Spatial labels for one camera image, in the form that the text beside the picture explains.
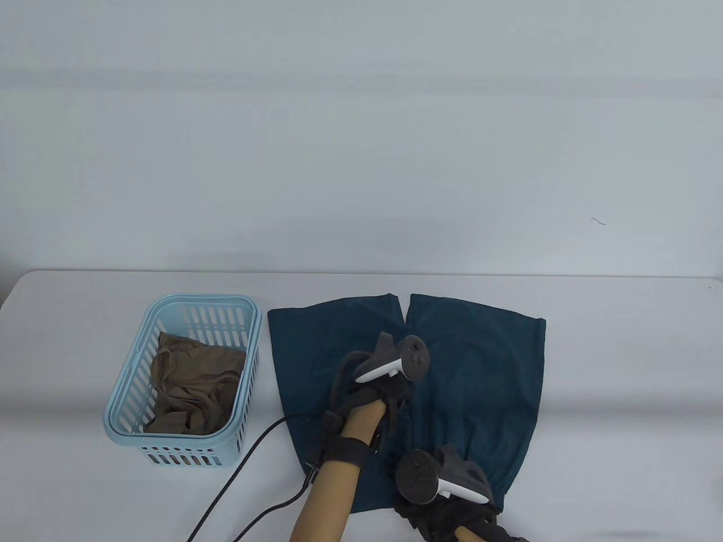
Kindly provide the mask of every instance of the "light blue plastic basket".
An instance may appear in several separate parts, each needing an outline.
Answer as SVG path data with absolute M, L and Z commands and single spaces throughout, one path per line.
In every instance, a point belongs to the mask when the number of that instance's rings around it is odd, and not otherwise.
M 217 468 L 234 464 L 241 455 L 246 430 L 261 321 L 258 305 L 246 296 L 174 294 L 156 301 L 146 311 L 108 401 L 103 417 L 108 437 L 139 449 L 156 465 Z M 143 433 L 153 418 L 157 396 L 150 383 L 150 362 L 158 350 L 161 331 L 247 353 L 234 410 L 220 431 L 206 436 Z

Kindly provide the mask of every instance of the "teal fabric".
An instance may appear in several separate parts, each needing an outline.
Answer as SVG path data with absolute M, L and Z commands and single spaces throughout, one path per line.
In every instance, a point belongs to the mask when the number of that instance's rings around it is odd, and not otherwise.
M 415 447 L 453 443 L 487 473 L 502 509 L 537 423 L 545 321 L 413 294 L 407 324 L 432 359 L 411 406 Z
M 276 380 L 285 416 L 321 413 L 341 359 L 352 350 L 374 350 L 383 331 L 396 342 L 410 334 L 399 300 L 392 294 L 338 299 L 305 309 L 276 309 L 268 313 Z M 309 448 L 318 444 L 320 420 L 288 421 L 302 468 Z M 353 512 L 392 507 L 394 478 L 388 475 L 398 439 L 389 439 L 371 456 L 359 479 Z
M 286 415 L 321 412 L 341 358 L 373 350 L 379 333 L 418 335 L 432 364 L 400 415 L 398 433 L 367 463 L 352 512 L 392 507 L 396 460 L 407 450 L 454 444 L 480 464 L 497 505 L 530 444 L 542 393 L 545 321 L 450 298 L 413 294 L 403 320 L 398 299 L 345 298 L 268 314 L 281 404 Z M 304 465 L 318 420 L 290 420 Z

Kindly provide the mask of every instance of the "white backdrop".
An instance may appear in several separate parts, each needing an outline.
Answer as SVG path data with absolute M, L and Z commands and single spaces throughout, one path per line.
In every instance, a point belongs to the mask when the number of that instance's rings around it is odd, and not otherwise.
M 3 0 L 31 268 L 723 272 L 723 4 Z

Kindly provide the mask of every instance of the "white table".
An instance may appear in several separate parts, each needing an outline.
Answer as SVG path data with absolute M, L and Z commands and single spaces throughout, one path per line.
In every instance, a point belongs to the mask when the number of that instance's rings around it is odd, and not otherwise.
M 0 310 L 0 530 L 12 541 L 182 541 L 230 470 L 151 465 L 103 432 L 140 324 L 172 292 L 264 310 L 392 292 L 547 319 L 542 410 L 503 525 L 533 542 L 710 541 L 723 533 L 723 285 L 706 279 L 40 271 Z M 246 447 L 281 415 L 268 331 Z M 199 535 L 231 540 L 302 481 L 275 430 Z M 285 540 L 303 501 L 249 541 Z M 418 541 L 391 511 L 345 541 Z

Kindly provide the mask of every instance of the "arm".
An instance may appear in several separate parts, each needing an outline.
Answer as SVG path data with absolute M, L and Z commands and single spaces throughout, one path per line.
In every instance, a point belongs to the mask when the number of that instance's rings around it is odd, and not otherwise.
M 349 413 L 341 436 L 372 442 L 387 410 L 378 400 Z M 291 533 L 291 542 L 339 542 L 351 511 L 361 470 L 341 461 L 322 465 Z
M 459 542 L 485 542 L 467 527 L 457 527 L 454 532 L 454 536 L 457 537 Z

